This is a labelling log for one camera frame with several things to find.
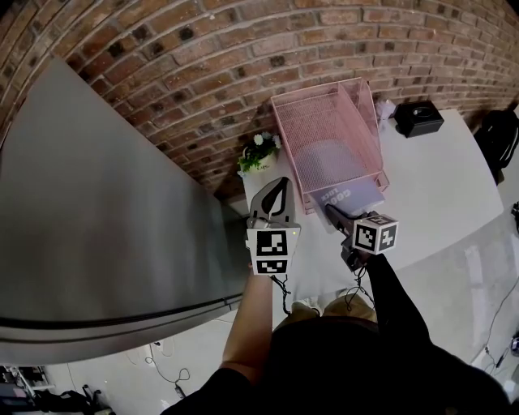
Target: pink wire basket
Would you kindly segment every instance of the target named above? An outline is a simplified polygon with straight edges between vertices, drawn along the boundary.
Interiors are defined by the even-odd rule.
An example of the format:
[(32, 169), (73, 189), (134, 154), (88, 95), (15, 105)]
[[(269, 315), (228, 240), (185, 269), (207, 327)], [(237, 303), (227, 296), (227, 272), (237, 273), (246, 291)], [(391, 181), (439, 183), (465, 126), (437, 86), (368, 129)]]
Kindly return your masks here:
[(369, 177), (384, 191), (380, 138), (371, 91), (362, 78), (272, 97), (289, 163), (307, 214), (309, 194)]

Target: refrigerator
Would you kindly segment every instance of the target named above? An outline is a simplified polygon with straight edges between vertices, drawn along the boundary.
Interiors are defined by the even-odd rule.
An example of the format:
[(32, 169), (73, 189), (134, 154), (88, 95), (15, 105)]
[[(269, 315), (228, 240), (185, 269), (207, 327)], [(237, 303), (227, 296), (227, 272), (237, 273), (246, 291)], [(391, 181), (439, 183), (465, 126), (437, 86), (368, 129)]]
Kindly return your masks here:
[(229, 312), (245, 232), (53, 60), (0, 151), (0, 364), (116, 353)]

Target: potted plant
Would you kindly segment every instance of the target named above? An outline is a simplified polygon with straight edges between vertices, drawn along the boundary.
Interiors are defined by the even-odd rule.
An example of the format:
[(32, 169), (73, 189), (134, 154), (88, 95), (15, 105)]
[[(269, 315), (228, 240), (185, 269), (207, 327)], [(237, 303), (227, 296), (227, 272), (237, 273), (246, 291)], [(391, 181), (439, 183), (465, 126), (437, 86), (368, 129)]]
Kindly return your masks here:
[(238, 159), (241, 171), (245, 173), (263, 171), (276, 163), (276, 151), (281, 148), (279, 135), (272, 136), (268, 132), (256, 134), (254, 141), (243, 149), (243, 155)]

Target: black bag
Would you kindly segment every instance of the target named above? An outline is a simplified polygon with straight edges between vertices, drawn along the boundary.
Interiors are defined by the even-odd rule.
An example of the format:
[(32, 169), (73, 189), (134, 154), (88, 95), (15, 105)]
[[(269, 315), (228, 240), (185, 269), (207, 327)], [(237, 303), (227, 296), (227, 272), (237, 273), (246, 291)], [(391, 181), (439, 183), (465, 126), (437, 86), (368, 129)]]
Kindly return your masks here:
[(76, 391), (66, 391), (55, 395), (49, 391), (36, 391), (34, 399), (37, 408), (42, 412), (81, 412), (84, 415), (93, 415), (96, 411), (88, 399)]
[(481, 128), (474, 135), (476, 142), (494, 176), (499, 182), (501, 169), (510, 163), (519, 142), (519, 119), (510, 109), (491, 111), (483, 119)]

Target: white table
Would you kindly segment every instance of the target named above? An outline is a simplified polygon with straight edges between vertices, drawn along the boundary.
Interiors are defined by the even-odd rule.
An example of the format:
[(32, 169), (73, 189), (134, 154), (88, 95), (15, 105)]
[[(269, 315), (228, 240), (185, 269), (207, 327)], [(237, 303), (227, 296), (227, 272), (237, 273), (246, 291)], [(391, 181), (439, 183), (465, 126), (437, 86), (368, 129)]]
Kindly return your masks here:
[[(487, 163), (463, 118), (455, 109), (441, 111), (441, 115), (445, 123), (440, 131), (412, 139), (395, 131), (394, 120), (380, 125), (384, 171), (391, 185), (377, 211), (400, 221), (397, 248), (387, 253), (395, 269), (458, 242), (503, 211)], [(340, 256), (344, 237), (338, 232), (328, 234), (315, 213), (304, 214), (283, 151), (276, 166), (245, 177), (249, 207), (252, 197), (280, 176), (294, 184), (296, 222), (302, 227), (289, 275), (291, 299), (351, 286), (353, 278)], [(279, 297), (277, 291), (275, 287), (275, 297)]]

